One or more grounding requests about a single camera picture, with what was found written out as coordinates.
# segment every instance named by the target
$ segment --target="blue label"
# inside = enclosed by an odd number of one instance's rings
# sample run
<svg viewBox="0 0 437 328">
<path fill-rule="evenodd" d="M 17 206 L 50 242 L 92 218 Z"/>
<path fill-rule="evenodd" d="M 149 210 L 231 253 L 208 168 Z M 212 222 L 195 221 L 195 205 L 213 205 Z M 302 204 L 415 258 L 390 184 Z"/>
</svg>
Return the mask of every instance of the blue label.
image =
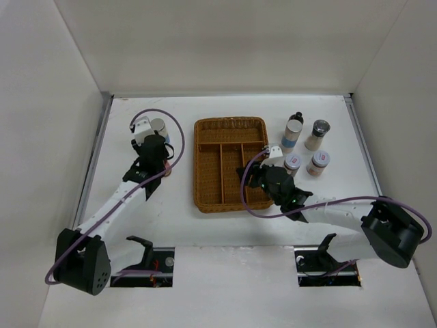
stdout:
<svg viewBox="0 0 437 328">
<path fill-rule="evenodd" d="M 285 138 L 285 136 L 282 137 L 282 141 L 281 141 L 282 146 L 284 146 L 285 148 L 293 148 L 296 145 L 296 142 L 297 140 L 291 141 Z"/>
</svg>

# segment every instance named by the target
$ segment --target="wicker tray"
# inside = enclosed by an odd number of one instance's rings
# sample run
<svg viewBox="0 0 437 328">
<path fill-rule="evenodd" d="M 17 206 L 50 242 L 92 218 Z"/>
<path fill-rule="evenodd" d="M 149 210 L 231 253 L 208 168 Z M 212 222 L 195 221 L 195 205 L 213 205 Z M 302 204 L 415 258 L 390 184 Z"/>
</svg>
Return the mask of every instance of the wicker tray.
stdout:
<svg viewBox="0 0 437 328">
<path fill-rule="evenodd" d="M 195 123 L 194 203 L 203 213 L 244 210 L 237 167 L 244 167 L 268 144 L 261 118 L 208 118 Z M 253 209 L 273 202 L 261 189 L 246 187 Z"/>
</svg>

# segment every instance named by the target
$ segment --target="white floor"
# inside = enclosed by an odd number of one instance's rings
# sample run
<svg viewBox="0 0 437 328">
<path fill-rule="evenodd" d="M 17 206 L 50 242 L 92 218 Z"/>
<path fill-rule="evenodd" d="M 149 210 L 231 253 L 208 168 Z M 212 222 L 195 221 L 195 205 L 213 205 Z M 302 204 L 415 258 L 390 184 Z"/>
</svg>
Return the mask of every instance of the white floor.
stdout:
<svg viewBox="0 0 437 328">
<path fill-rule="evenodd" d="M 114 192 L 135 159 L 128 124 L 136 112 L 148 107 L 176 116 L 186 134 L 186 153 L 170 177 L 126 222 L 120 238 L 135 233 L 157 246 L 176 246 L 174 286 L 106 288 L 97 297 L 67 286 L 53 286 L 40 328 L 435 327 L 412 264 L 396 269 L 380 260 L 362 260 L 358 263 L 361 288 L 298 287 L 293 248 L 282 245 L 318 244 L 328 233 L 347 230 L 286 218 L 257 219 L 246 212 L 203 214 L 193 203 L 195 121 L 216 116 L 259 116 L 266 122 L 272 143 L 280 141 L 287 118 L 296 111 L 303 112 L 305 118 L 296 146 L 304 162 L 311 157 L 303 141 L 311 132 L 312 122 L 322 118 L 332 126 L 322 146 L 331 155 L 330 165 L 319 178 L 302 168 L 296 176 L 298 186 L 325 197 L 375 195 L 343 97 L 117 99 L 86 217 Z M 176 127 L 168 119 L 165 122 L 178 150 Z M 265 213 L 278 211 L 272 206 Z"/>
</svg>

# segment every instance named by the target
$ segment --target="white table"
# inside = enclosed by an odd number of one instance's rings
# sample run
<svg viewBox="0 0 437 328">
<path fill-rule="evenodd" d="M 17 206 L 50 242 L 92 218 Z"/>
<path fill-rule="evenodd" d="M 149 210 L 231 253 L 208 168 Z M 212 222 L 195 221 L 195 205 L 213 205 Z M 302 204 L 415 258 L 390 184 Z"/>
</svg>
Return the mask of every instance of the white table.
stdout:
<svg viewBox="0 0 437 328">
<path fill-rule="evenodd" d="M 303 142 L 316 119 L 331 131 L 322 148 L 331 155 L 314 178 L 301 167 L 296 184 L 325 197 L 375 195 L 342 96 L 259 95 L 116 99 L 110 113 L 85 217 L 114 192 L 135 159 L 128 129 L 141 109 L 171 112 L 186 135 L 186 152 L 149 201 L 126 223 L 120 238 L 136 234 L 157 247 L 176 247 L 173 288 L 106 288 L 90 297 L 66 286 L 51 287 L 41 327 L 435 327 L 413 265 L 393 268 L 380 260 L 358 263 L 363 287 L 299 288 L 292 247 L 318 244 L 347 230 L 287 218 L 258 219 L 246 212 L 203 214 L 193 203 L 193 127 L 202 118 L 259 116 L 269 142 L 279 142 L 287 118 L 303 112 L 295 151 L 311 158 Z M 162 117 L 151 113 L 149 117 Z M 171 143 L 180 136 L 164 118 Z M 272 206 L 264 213 L 276 214 Z"/>
</svg>

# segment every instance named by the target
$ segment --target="white wall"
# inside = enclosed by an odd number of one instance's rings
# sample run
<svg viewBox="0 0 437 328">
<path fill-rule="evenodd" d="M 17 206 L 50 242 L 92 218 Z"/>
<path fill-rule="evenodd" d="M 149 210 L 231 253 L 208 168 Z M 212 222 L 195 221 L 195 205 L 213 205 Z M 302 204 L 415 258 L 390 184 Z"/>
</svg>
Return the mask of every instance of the white wall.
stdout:
<svg viewBox="0 0 437 328">
<path fill-rule="evenodd" d="M 0 1 L 0 326 L 37 327 L 102 105 L 53 0 Z"/>
<path fill-rule="evenodd" d="M 385 194 L 419 209 L 437 230 L 437 1 L 409 0 L 354 95 Z M 416 260 L 437 315 L 437 237 Z"/>
<path fill-rule="evenodd" d="M 406 0 L 55 0 L 101 90 L 353 92 Z"/>
</svg>

